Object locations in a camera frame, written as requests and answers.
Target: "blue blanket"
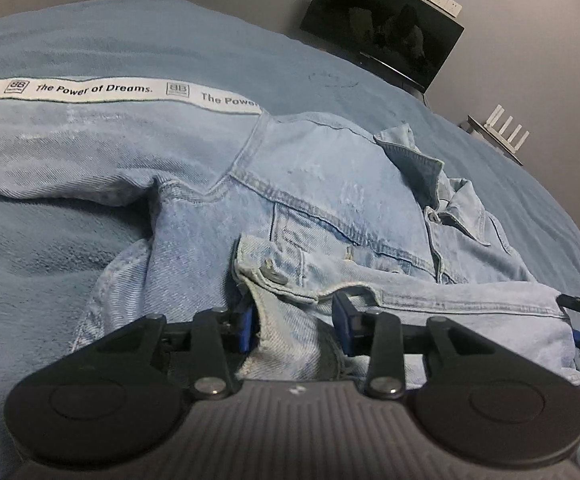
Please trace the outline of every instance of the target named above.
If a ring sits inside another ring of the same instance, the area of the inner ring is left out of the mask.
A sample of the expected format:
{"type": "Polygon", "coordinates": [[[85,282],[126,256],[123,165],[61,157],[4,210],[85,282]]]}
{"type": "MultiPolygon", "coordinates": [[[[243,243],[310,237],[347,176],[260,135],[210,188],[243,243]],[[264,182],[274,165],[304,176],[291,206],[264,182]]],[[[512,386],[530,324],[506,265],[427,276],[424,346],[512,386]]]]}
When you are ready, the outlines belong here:
{"type": "MultiPolygon", "coordinates": [[[[445,161],[449,177],[473,182],[537,280],[580,295],[580,231],[534,178],[342,59],[182,0],[99,0],[0,20],[0,78],[117,75],[197,82],[275,115],[330,112],[370,132],[407,121],[421,151],[445,161]]],[[[140,209],[0,198],[0,347],[17,338],[24,348],[0,361],[0,409],[17,380],[69,350],[97,276],[150,229],[140,209]],[[43,240],[30,229],[37,222],[48,226],[43,240]]],[[[580,315],[572,319],[580,330],[580,315]]],[[[14,463],[0,422],[0,474],[14,463]]]]}

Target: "logo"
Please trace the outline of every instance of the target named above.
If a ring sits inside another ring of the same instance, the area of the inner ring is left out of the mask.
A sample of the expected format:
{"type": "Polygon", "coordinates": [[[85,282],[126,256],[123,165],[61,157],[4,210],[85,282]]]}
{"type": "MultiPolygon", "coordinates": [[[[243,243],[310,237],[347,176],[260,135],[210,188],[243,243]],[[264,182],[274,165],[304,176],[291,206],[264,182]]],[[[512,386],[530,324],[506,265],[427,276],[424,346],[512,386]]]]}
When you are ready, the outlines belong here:
{"type": "Polygon", "coordinates": [[[13,79],[8,83],[6,89],[3,91],[4,94],[23,94],[26,86],[30,84],[30,81],[26,79],[13,79]]]}
{"type": "Polygon", "coordinates": [[[166,95],[177,95],[181,97],[190,97],[190,86],[183,83],[168,81],[166,95]]]}

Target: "ribbed gray surface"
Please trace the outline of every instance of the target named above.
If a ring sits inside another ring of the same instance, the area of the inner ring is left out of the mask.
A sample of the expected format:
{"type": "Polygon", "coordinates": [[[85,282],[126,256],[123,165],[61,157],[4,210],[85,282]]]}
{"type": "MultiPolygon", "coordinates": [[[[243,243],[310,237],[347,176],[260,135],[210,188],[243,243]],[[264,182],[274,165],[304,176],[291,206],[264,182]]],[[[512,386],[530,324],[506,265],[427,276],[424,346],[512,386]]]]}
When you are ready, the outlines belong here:
{"type": "Polygon", "coordinates": [[[534,471],[463,462],[429,442],[397,402],[368,399],[350,381],[248,381],[200,402],[164,446],[123,466],[67,472],[33,463],[12,480],[580,480],[570,461],[534,471]]]}

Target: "jacket button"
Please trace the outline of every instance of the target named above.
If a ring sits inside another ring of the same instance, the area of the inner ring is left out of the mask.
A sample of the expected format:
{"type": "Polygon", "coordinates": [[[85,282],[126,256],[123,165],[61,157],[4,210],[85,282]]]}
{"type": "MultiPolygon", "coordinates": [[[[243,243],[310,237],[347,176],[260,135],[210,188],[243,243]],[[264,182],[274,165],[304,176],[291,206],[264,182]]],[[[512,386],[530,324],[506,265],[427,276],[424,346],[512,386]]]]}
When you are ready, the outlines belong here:
{"type": "Polygon", "coordinates": [[[277,285],[285,285],[288,283],[288,279],[284,275],[276,272],[274,269],[270,269],[268,266],[262,265],[259,267],[259,270],[263,277],[270,280],[272,283],[276,283],[277,285]]]}

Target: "television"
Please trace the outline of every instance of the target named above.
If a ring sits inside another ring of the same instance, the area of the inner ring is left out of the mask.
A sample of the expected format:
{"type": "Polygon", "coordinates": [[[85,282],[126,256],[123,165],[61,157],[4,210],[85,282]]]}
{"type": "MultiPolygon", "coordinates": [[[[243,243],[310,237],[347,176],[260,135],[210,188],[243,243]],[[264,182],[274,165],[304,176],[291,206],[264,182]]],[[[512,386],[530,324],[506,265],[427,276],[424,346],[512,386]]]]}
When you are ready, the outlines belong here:
{"type": "Polygon", "coordinates": [[[300,28],[421,92],[464,31],[424,0],[312,0],[300,28]]]}

